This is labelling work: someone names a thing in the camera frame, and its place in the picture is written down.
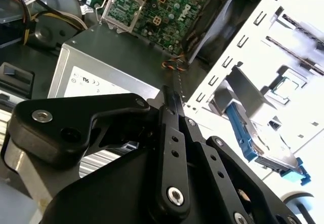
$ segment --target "power supply label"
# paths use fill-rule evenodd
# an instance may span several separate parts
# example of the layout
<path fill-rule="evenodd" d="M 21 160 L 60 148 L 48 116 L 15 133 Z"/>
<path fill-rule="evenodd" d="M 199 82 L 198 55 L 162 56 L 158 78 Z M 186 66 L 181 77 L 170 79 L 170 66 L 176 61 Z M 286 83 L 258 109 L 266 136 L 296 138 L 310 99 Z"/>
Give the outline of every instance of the power supply label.
<path fill-rule="evenodd" d="M 111 82 L 103 80 L 77 66 L 74 66 L 67 84 L 64 97 L 75 96 L 94 96 L 130 93 L 114 85 Z"/>

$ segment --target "capacitor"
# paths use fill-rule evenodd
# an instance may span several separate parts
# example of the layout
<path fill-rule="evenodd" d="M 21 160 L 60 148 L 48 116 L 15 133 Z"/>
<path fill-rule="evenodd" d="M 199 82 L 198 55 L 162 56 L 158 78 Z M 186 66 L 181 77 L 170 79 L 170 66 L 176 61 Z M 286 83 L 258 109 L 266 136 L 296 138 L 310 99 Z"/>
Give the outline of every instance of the capacitor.
<path fill-rule="evenodd" d="M 178 3 L 174 4 L 174 8 L 175 8 L 176 10 L 180 9 L 180 4 L 178 4 Z"/>

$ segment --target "metal screw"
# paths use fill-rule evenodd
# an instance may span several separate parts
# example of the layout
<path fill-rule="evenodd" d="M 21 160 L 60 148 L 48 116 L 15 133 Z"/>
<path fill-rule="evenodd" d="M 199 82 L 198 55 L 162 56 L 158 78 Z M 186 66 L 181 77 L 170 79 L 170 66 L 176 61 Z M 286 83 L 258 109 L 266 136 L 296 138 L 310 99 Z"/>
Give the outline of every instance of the metal screw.
<path fill-rule="evenodd" d="M 221 142 L 219 139 L 216 139 L 216 143 L 217 143 L 217 145 L 219 145 L 219 146 L 223 146 L 223 142 Z"/>
<path fill-rule="evenodd" d="M 141 99 L 136 99 L 136 103 L 140 106 L 145 106 L 145 103 Z"/>
<path fill-rule="evenodd" d="M 31 117 L 40 123 L 48 123 L 53 120 L 52 114 L 45 110 L 36 110 L 31 114 Z"/>
<path fill-rule="evenodd" d="M 168 198 L 176 206 L 180 206 L 184 202 L 182 193 L 175 187 L 170 187 L 168 189 Z"/>
<path fill-rule="evenodd" d="M 291 224 L 297 224 L 297 222 L 290 216 L 287 217 Z"/>
<path fill-rule="evenodd" d="M 168 108 L 167 108 L 167 111 L 168 111 L 170 114 L 174 115 L 174 111 L 172 111 L 171 109 L 168 109 Z"/>
<path fill-rule="evenodd" d="M 196 126 L 196 123 L 194 122 L 194 120 L 189 119 L 188 122 L 190 123 L 191 126 Z"/>
<path fill-rule="evenodd" d="M 234 219 L 237 224 L 248 224 L 247 220 L 240 213 L 236 212 L 234 214 Z"/>

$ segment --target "gray plastic part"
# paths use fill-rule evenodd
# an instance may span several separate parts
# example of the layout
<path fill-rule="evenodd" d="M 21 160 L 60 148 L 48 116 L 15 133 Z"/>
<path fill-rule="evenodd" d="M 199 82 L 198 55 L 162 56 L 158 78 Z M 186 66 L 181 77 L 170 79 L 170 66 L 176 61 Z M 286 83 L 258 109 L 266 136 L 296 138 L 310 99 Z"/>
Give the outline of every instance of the gray plastic part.
<path fill-rule="evenodd" d="M 249 119 L 260 125 L 267 125 L 277 113 L 277 109 L 262 95 L 245 74 L 234 67 L 227 81 L 246 110 Z"/>

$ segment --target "motherboard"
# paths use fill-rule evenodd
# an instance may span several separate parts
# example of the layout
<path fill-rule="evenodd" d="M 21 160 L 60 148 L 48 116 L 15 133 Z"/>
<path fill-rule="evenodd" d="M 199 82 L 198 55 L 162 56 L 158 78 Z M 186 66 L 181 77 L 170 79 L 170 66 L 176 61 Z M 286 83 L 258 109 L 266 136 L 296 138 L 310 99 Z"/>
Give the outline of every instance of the motherboard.
<path fill-rule="evenodd" d="M 80 0 L 92 8 L 104 0 Z M 119 32 L 146 38 L 182 53 L 181 41 L 207 0 L 106 0 L 102 17 Z"/>

